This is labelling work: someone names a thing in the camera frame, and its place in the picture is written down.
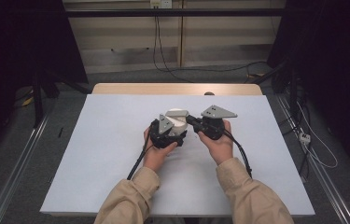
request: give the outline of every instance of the controller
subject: controller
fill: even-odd
[[[211,105],[201,115],[201,119],[195,118],[182,109],[172,109],[160,115],[160,119],[151,123],[150,138],[153,145],[164,148],[177,142],[181,147],[187,134],[187,124],[193,126],[194,132],[203,132],[209,138],[218,140],[225,130],[223,119],[237,117],[235,113],[216,105]]]

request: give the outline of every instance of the gray floor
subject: gray floor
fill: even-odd
[[[236,65],[209,66],[209,69],[236,68]],[[269,67],[263,64],[252,65],[250,73],[264,73]],[[243,83],[246,80],[246,70],[231,72],[177,71],[176,76],[193,82]],[[157,70],[117,72],[110,74],[89,75],[90,87],[98,82],[182,82],[168,73]],[[52,217],[39,213],[42,202],[49,189],[49,181],[55,176],[56,169],[66,149],[71,133],[77,123],[78,115],[86,96],[72,89],[59,85],[61,94],[58,99],[45,98],[45,108],[54,105],[45,131],[41,135],[21,182],[16,188],[2,223],[92,223],[93,217]],[[273,94],[270,83],[261,85],[267,96],[273,113],[278,122],[286,119],[282,108]],[[309,104],[312,113],[312,125],[319,137],[330,146],[339,160],[334,169],[327,169],[329,176],[342,194],[350,208],[350,159],[340,142],[329,134],[328,127],[318,111]],[[9,123],[0,137],[0,190],[5,185],[17,158],[20,156],[34,125],[34,109],[32,105],[14,108]],[[282,132],[290,129],[287,122],[280,125]],[[288,149],[297,167],[301,165],[302,151],[293,133],[284,136]],[[319,158],[327,163],[333,163],[332,157],[321,144],[313,142]],[[323,190],[314,170],[310,170],[307,182],[304,184],[316,211],[312,217],[295,217],[296,223],[341,223],[332,207],[326,192]]]

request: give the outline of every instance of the beige jacket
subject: beige jacket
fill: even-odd
[[[293,223],[285,205],[273,190],[253,180],[237,158],[217,167],[217,178],[230,200],[233,223]],[[160,187],[155,172],[142,167],[132,181],[121,180],[103,203],[95,223],[143,223],[151,198]]]

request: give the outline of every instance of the table surface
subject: table surface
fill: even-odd
[[[229,96],[201,96],[207,91]],[[139,154],[134,150],[137,141],[129,141],[140,137],[134,130],[141,130],[169,106],[184,106],[190,114],[198,116],[197,113],[205,109],[202,107],[212,103],[240,113],[231,123],[237,133],[235,138],[243,144],[249,157],[254,177],[272,187],[292,215],[312,215],[314,209],[259,86],[178,83],[97,84],[87,98],[41,212],[54,216],[95,215],[108,192],[133,166],[134,160],[129,158],[137,158]],[[137,119],[129,119],[134,118],[135,109],[141,105],[145,105],[144,113],[138,114]],[[260,141],[259,134],[263,134],[266,141]],[[151,215],[230,215],[228,200],[216,180],[216,165],[192,130],[186,138],[184,146],[169,157],[161,169],[162,186],[154,195]],[[234,156],[239,157],[238,154],[234,150]]]

